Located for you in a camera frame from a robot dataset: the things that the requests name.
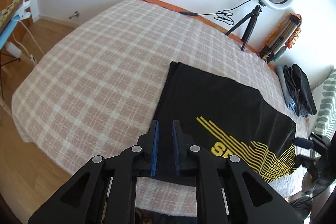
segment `green striped pillow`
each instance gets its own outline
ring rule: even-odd
[[[336,123],[336,69],[316,89],[314,93],[319,92],[322,95],[321,101],[315,102],[318,113],[313,132],[331,139]]]

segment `folded black garment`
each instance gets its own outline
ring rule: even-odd
[[[296,115],[303,117],[309,114],[315,115],[317,111],[307,75],[297,64],[294,64],[292,68],[284,66],[283,74],[289,94],[296,104]]]
[[[295,122],[257,89],[232,79],[171,62],[154,119],[160,123],[156,179],[195,186],[193,179],[176,175],[174,120],[197,145],[214,156],[238,155],[267,182],[296,169]]]

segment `yellow grid print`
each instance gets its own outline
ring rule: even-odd
[[[218,147],[225,147],[226,153],[223,157],[230,154],[235,154],[241,157],[253,170],[255,170],[266,182],[271,182],[275,179],[281,178],[293,173],[295,148],[291,145],[282,155],[277,159],[275,154],[269,151],[266,144],[251,141],[251,146],[247,146],[243,142],[237,141],[233,136],[228,136],[211,120],[206,120],[202,116],[197,117],[196,120],[208,130],[220,142],[217,142],[217,147],[214,150],[215,155],[222,156],[223,151],[218,151]]]

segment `bed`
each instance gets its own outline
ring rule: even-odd
[[[260,90],[268,104],[296,122],[296,136],[307,138],[305,119],[287,109],[277,75],[253,49],[241,52],[239,39],[179,9],[154,0],[124,0],[60,41],[13,95],[21,138],[36,143],[70,174],[95,155],[118,155],[148,131],[171,61]],[[309,155],[302,148],[296,153]],[[289,196],[300,191],[305,172],[300,167],[270,184]],[[136,206],[196,216],[196,191],[138,178]]]

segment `triangular cutout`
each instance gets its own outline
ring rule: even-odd
[[[272,201],[272,195],[264,187],[262,187],[253,176],[251,176],[248,172],[243,172],[242,176],[251,197],[253,206],[259,207]]]
[[[89,181],[90,173],[85,173],[77,180],[69,190],[67,190],[60,198],[60,201],[74,208],[78,208],[86,184]]]

